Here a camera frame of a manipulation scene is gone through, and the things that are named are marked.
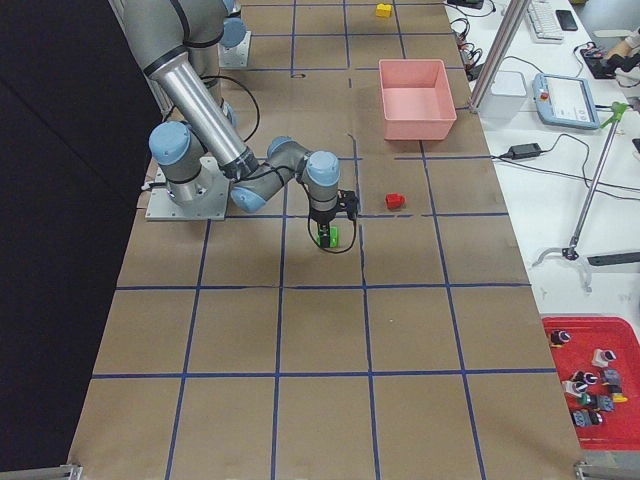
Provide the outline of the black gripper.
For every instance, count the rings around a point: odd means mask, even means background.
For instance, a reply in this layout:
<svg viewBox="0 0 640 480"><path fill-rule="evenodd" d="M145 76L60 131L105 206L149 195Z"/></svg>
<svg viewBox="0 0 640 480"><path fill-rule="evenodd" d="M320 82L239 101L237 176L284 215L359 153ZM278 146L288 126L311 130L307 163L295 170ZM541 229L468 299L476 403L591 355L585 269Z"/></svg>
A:
<svg viewBox="0 0 640 480"><path fill-rule="evenodd" d="M309 218L317 225L316 243L319 247L329 248L331 245L331 222L335 219L337 208L318 210L311 208Z"/></svg>

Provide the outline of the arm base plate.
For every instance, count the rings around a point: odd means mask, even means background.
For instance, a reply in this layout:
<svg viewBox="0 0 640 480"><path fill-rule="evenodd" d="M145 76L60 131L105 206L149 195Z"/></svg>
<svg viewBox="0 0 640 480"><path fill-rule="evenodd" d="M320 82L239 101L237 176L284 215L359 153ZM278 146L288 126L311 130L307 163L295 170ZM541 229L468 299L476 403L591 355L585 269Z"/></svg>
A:
<svg viewBox="0 0 640 480"><path fill-rule="evenodd" d="M149 221L225 219L230 181L213 157L200 158L199 175L184 184L169 182L160 167L150 188L145 217Z"/></svg>
<svg viewBox="0 0 640 480"><path fill-rule="evenodd" d="M236 46L226 47L218 44L219 67L221 69L246 69L249 64L251 31L247 31L243 40Z"/></svg>

